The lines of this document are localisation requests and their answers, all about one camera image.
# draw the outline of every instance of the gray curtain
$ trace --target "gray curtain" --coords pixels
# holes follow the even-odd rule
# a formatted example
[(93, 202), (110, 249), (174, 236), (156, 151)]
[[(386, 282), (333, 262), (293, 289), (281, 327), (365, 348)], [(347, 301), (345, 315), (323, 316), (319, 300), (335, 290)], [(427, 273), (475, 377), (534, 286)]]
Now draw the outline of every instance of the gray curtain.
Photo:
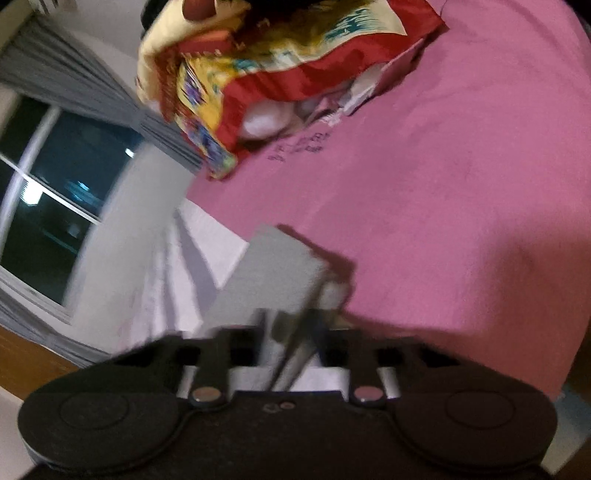
[(0, 289), (0, 325), (43, 345), (79, 367), (106, 360), (108, 354), (57, 333), (48, 324)]
[(191, 171), (201, 157), (176, 124), (144, 107), (84, 45), (33, 16), (0, 52), (0, 83), (79, 115), (131, 127)]

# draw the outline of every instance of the white window frame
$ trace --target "white window frame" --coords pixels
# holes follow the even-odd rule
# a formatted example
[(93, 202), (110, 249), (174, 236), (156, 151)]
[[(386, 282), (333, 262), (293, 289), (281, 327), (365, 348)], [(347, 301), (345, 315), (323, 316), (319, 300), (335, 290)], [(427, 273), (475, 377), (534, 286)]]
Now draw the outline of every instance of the white window frame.
[(34, 305), (43, 309), (50, 315), (56, 317), (58, 320), (61, 320), (62, 322), (70, 325), (72, 321), (72, 314), (77, 303), (78, 295), (76, 294), (76, 292), (79, 292), (79, 288), (76, 288), (73, 285), (72, 281), (75, 278), (79, 278), (77, 272), (80, 268), (80, 265), (83, 263), (86, 245), (94, 230), (94, 226), (100, 224), (100, 218), (78, 207), (78, 205), (69, 201), (61, 194), (57, 193), (56, 191), (47, 187), (46, 185), (43, 185), (42, 182), (30, 176), (33, 164), (35, 163), (35, 160), (37, 159), (39, 152), (45, 144), (45, 141), (50, 135), (51, 130), (53, 129), (57, 120), (59, 119), (61, 112), (62, 110), (56, 106), (52, 106), (49, 108), (49, 110), (46, 112), (41, 122), (37, 126), (37, 129), (31, 136), (21, 158), (18, 160), (18, 164), (13, 163), (10, 159), (0, 154), (0, 160), (3, 161), (5, 164), (9, 165), (14, 170), (14, 174), (12, 175), (4, 198), (2, 199), (0, 204), (0, 257), (2, 255), (2, 252), (4, 251), (4, 245), (6, 242), (6, 238), (8, 236), (8, 230), (10, 229), (10, 226), (12, 224), (12, 220), (16, 212), (18, 202), (21, 201), (21, 192), (24, 187), (24, 184), (27, 181), (34, 181), (39, 184), (43, 193), (50, 196), (57, 202), (61, 203), (63, 206), (70, 209), (72, 212), (75, 212), (81, 217), (85, 218), (92, 224), (91, 228), (86, 234), (80, 252), (76, 257), (76, 261), (74, 262), (72, 272), (70, 273), (70, 278), (68, 281), (68, 285), (66, 286), (66, 292), (64, 294), (64, 304), (59, 304), (53, 301), (52, 299), (46, 297), (44, 294), (29, 286), (27, 283), (17, 278), (15, 275), (10, 273), (2, 266), (0, 266), (0, 283), (2, 283), (5, 287), (8, 287), (13, 292), (17, 293), (21, 297), (23, 297), (25, 300), (33, 303)]

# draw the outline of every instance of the window pane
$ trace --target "window pane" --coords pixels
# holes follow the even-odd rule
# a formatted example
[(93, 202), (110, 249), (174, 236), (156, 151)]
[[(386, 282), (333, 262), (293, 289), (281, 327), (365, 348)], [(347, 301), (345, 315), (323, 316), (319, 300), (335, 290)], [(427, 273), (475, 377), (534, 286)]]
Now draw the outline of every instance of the window pane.
[(0, 132), (0, 153), (18, 164), (48, 109), (49, 105), (45, 103), (23, 97), (4, 132)]
[(31, 174), (95, 216), (133, 157), (142, 137), (135, 131), (63, 112)]
[(90, 222), (26, 182), (0, 265), (57, 303), (62, 303)]
[(6, 190), (13, 174), (14, 170), (3, 161), (0, 161), (0, 203), (2, 203), (2, 199), (6, 195)]

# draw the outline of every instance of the pink bedsheet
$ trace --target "pink bedsheet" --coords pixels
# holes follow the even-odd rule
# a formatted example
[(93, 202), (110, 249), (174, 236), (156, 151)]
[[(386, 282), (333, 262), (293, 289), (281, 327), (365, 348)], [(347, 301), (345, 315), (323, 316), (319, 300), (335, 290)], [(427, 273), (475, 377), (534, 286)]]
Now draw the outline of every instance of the pink bedsheet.
[(393, 91), (187, 198), (244, 239), (283, 224), (350, 260), (348, 313), (554, 397), (591, 314), (591, 46), (560, 0), (441, 16)]

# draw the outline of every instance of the round metal bolt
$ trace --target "round metal bolt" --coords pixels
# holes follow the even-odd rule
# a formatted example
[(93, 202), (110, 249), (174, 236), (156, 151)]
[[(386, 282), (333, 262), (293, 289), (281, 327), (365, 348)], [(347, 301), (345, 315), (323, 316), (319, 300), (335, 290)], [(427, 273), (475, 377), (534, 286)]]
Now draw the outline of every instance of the round metal bolt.
[(292, 401), (282, 401), (279, 404), (279, 407), (281, 407), (283, 410), (293, 410), (296, 407), (296, 404)]
[(262, 409), (267, 413), (278, 413), (281, 411), (281, 407), (276, 403), (265, 403)]
[(199, 403), (211, 403), (222, 398), (222, 392), (215, 387), (199, 387), (193, 390), (191, 396)]
[(367, 403), (380, 400), (384, 396), (384, 391), (378, 387), (364, 385), (363, 387), (355, 388), (353, 395), (361, 403)]

